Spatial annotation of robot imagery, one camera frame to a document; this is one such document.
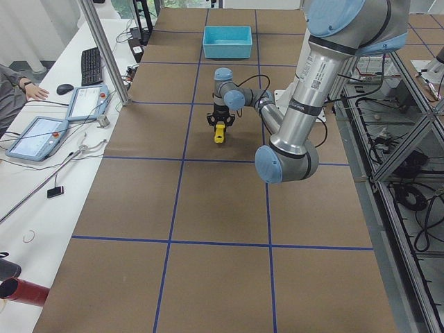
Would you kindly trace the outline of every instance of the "red cylinder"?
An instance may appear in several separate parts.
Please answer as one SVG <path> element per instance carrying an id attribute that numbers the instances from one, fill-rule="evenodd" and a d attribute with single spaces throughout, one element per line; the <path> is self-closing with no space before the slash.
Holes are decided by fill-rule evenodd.
<path id="1" fill-rule="evenodd" d="M 0 298 L 43 307 L 49 288 L 12 277 L 0 284 Z"/>

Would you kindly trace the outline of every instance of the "yellow object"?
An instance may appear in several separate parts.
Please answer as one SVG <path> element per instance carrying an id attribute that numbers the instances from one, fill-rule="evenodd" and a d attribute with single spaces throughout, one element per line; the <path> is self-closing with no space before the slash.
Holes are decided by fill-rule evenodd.
<path id="1" fill-rule="evenodd" d="M 214 132 L 214 142 L 222 144 L 225 141 L 225 124 L 217 123 L 216 130 Z"/>

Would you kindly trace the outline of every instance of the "person's arm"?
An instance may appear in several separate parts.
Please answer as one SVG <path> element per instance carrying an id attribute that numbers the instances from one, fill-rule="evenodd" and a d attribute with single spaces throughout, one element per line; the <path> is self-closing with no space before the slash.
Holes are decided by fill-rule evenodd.
<path id="1" fill-rule="evenodd" d="M 48 97 L 49 94 L 45 89 L 35 85 L 30 79 L 26 77 L 20 79 L 19 87 L 26 94 L 26 99 L 28 100 L 44 100 Z"/>
<path id="2" fill-rule="evenodd" d="M 26 99 L 46 99 L 48 97 L 48 92 L 32 83 L 32 81 L 13 71 L 11 68 L 0 65 L 0 72 L 11 82 L 13 85 L 17 85 L 22 92 L 26 94 Z"/>

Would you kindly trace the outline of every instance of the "computer mouse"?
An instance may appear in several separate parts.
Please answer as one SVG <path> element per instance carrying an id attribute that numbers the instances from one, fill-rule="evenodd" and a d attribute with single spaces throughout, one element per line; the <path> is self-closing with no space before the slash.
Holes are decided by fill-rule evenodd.
<path id="1" fill-rule="evenodd" d="M 72 91 L 72 89 L 74 89 L 73 85 L 70 85 L 69 83 L 64 83 L 57 87 L 56 92 L 58 95 L 65 95 L 67 92 Z"/>

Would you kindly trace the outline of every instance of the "blue plastic bin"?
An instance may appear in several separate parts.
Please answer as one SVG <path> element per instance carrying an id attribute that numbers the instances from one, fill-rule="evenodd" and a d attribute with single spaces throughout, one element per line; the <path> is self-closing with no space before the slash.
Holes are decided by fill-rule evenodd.
<path id="1" fill-rule="evenodd" d="M 206 58 L 247 59 L 252 45 L 249 26 L 206 26 L 203 33 Z"/>

